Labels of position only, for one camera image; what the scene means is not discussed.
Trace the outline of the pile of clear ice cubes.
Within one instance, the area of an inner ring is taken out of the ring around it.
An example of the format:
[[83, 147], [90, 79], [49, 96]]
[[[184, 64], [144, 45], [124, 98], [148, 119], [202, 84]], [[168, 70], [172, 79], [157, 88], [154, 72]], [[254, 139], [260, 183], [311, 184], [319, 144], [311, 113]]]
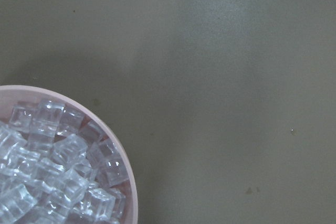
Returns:
[[121, 223], [119, 150], [64, 103], [18, 102], [1, 122], [1, 223]]

